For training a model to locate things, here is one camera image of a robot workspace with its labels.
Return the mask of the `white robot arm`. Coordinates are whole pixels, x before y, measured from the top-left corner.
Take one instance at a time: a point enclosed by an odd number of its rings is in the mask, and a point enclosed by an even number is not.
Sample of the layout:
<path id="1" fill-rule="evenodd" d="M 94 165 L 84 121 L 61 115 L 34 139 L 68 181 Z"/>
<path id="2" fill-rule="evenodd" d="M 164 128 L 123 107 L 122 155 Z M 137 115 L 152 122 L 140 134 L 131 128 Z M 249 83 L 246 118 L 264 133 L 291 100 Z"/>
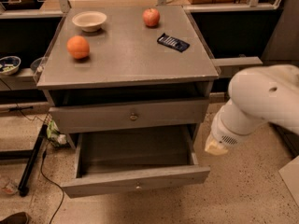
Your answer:
<path id="1" fill-rule="evenodd" d="M 282 64 L 236 73 L 229 100 L 215 115 L 205 152 L 224 155 L 270 122 L 299 134 L 299 67 Z"/>

